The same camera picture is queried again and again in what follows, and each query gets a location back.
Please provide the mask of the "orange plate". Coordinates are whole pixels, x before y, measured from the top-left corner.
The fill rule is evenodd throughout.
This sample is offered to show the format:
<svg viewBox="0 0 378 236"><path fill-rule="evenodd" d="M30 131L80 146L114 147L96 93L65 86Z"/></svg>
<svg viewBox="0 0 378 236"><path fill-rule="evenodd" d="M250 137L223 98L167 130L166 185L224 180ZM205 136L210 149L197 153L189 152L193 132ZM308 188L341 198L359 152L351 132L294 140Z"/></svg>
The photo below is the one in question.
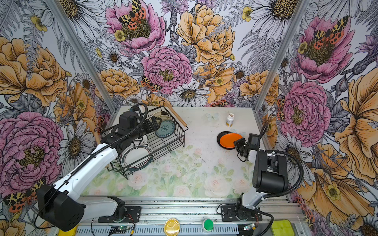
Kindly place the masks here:
<svg viewBox="0 0 378 236"><path fill-rule="evenodd" d="M243 137L237 133L227 133L219 138L219 145L226 149L234 149L234 142L242 139Z"/></svg>

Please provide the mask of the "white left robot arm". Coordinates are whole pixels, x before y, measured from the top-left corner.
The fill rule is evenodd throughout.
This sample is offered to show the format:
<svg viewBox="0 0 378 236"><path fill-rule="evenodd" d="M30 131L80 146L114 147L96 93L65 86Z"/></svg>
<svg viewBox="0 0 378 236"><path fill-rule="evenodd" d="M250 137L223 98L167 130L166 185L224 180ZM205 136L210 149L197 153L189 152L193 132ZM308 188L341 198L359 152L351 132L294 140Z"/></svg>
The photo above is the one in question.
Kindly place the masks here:
<svg viewBox="0 0 378 236"><path fill-rule="evenodd" d="M76 168L53 185L37 190L37 216L60 230L72 230L80 222L100 217L119 221L126 216L125 201L109 196L104 200L79 202L79 198L92 180L136 140L157 131L162 120L148 117L138 106L124 112L119 123L108 128L108 134Z"/></svg>

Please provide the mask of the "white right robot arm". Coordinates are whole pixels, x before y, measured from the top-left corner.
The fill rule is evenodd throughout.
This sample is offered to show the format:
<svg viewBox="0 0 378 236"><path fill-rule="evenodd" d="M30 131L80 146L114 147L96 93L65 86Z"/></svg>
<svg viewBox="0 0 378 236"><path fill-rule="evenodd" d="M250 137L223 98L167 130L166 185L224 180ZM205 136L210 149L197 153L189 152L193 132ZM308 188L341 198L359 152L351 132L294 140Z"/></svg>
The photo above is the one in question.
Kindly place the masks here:
<svg viewBox="0 0 378 236"><path fill-rule="evenodd" d="M287 195L295 190L303 180L303 170L297 182L289 187L287 160L299 167L299 162L291 154L278 150L260 148L261 135L250 134L248 139L236 133L226 133L218 138L218 144L225 149L235 149L242 162L254 165L252 187L242 192L235 204L221 204L220 215L223 222L260 221L260 204L268 198Z"/></svg>

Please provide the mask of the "black wire dish rack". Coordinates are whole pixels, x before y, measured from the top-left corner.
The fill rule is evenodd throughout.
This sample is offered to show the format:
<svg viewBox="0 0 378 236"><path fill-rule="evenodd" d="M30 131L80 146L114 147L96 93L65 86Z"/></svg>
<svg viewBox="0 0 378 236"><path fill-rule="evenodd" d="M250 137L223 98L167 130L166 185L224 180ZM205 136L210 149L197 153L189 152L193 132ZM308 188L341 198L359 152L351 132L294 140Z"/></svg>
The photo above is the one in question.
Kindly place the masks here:
<svg viewBox="0 0 378 236"><path fill-rule="evenodd" d="M175 149L185 146L185 134L186 134L186 131L188 131L188 126L181 119L181 117L174 111L172 106L169 105L167 102L161 101L159 102L157 107L151 107L151 108L146 108L144 106L130 107L126 110L126 112L127 111L135 111L141 117L143 116L144 113L147 113L147 118L152 118L153 114L158 111L166 111L171 116L171 120L174 121L176 124L176 130L174 134L172 134L171 136L167 138L158 138L155 135L155 132L153 132L153 133L143 136L142 139L139 139L133 142L135 143L135 142L145 141L152 148L152 150L154 151L154 156L149 164L153 163L154 161L163 157L166 154L172 154ZM119 117L118 117L117 122L109 126L107 129L109 129L110 127L114 125L117 125L119 123ZM106 134L110 132L106 130L102 132L101 134L102 137L104 137ZM109 164L107 164L106 166L107 171L109 172L113 171L117 174L122 175L126 179L128 179L134 172L142 170L149 165L148 164L144 166L142 169L137 169L136 171L125 170L120 166L121 154L122 153L120 153L114 160L112 160Z"/></svg>

